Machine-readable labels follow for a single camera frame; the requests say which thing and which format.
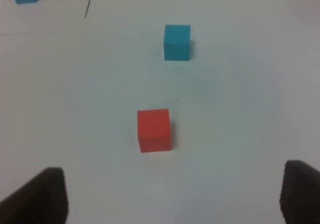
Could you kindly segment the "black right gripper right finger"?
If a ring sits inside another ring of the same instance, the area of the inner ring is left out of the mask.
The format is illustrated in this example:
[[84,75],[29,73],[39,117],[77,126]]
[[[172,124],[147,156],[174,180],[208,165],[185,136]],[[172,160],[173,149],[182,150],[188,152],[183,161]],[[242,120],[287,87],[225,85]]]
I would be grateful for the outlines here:
[[320,172],[301,160],[288,160],[280,192],[280,210],[287,224],[320,222]]

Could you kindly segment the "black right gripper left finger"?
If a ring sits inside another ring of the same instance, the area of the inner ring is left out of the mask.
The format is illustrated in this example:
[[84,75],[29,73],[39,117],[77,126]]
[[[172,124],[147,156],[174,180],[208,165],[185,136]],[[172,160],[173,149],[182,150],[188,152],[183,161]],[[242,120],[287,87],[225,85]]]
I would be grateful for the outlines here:
[[48,167],[0,202],[2,224],[65,224],[69,213],[64,171]]

